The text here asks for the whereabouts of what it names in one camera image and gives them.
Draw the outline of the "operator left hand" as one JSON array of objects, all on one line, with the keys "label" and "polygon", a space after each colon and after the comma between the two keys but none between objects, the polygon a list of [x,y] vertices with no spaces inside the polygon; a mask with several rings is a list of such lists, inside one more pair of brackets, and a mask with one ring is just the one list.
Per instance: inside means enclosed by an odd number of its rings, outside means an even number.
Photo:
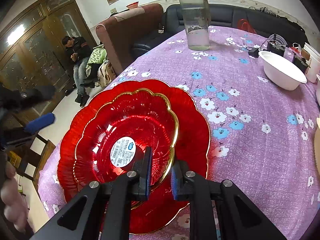
[{"label": "operator left hand", "polygon": [[6,179],[1,188],[1,200],[4,203],[4,216],[14,224],[19,232],[25,232],[28,218],[28,208],[18,191],[16,170],[8,161],[5,163]]}]

